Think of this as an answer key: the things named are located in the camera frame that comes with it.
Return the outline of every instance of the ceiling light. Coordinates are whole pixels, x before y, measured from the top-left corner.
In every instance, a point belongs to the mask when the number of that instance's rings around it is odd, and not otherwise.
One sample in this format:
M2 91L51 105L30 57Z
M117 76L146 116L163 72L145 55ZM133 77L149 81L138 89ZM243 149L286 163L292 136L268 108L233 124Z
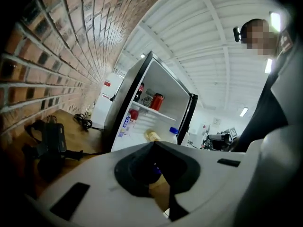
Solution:
M270 14L271 26L278 32L281 31L281 17L278 13Z
M271 72L271 63L272 62L273 62L272 59L267 60L267 64L266 64L265 71L264 71L266 74L269 74Z
M243 109L242 113L240 114L240 117L243 117L246 114L247 111L248 111L248 108L245 107Z

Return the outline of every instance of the mini fridge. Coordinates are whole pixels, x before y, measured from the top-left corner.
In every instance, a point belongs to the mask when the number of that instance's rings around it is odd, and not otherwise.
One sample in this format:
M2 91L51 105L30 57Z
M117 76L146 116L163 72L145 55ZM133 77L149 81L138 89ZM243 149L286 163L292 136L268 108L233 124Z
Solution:
M139 101L135 102L142 82L143 92ZM164 96L158 111L150 108L156 93ZM180 145L189 128L197 100L198 96L191 94L174 73L150 52L127 72L105 119L102 148L110 152L147 143L149 141L144 136L147 129L152 129L161 138L171 127L178 129ZM133 106L140 108L135 126L129 135L120 137L121 128Z

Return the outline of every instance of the white ceiling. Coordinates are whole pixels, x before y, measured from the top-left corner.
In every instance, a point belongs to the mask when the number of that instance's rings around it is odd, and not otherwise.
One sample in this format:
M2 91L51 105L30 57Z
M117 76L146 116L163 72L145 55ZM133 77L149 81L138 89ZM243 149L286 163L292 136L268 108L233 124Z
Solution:
M128 71L153 51L199 95L204 108L251 117L267 79L266 60L236 43L232 29L279 10L274 0L159 0L132 32L116 63Z

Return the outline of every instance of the white shelf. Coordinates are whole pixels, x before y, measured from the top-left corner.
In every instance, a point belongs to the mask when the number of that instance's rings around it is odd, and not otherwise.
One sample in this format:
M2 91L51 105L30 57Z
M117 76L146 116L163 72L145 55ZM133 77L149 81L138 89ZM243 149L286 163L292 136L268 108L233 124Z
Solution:
M171 117L168 117L168 116L166 116L166 115L164 115L164 114L162 114L162 113L159 113L157 110L154 110L154 109L152 109L152 108L148 108L148 107L146 107L146 106L144 106L144 105L142 105L142 104L140 104L140 103L137 103L137 102L135 102L135 101L133 101L132 104L133 104L133 105L136 105L136 106L139 106L140 108L143 108L143 109L145 109L145 110L147 110L147 111L149 111L149 112L151 112L151 113L153 113L153 114L156 114L156 115L162 116L162 117L164 117L164 118L167 118L167 119L176 121L175 119L173 119L173 118L171 118Z

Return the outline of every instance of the yellow object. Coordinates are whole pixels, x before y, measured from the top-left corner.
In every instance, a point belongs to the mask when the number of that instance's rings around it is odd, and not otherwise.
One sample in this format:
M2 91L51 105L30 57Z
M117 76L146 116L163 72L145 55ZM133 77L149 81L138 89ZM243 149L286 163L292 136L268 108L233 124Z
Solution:
M157 135L157 133L151 129L146 130L144 133L144 136L149 141L160 141L161 140L159 135Z

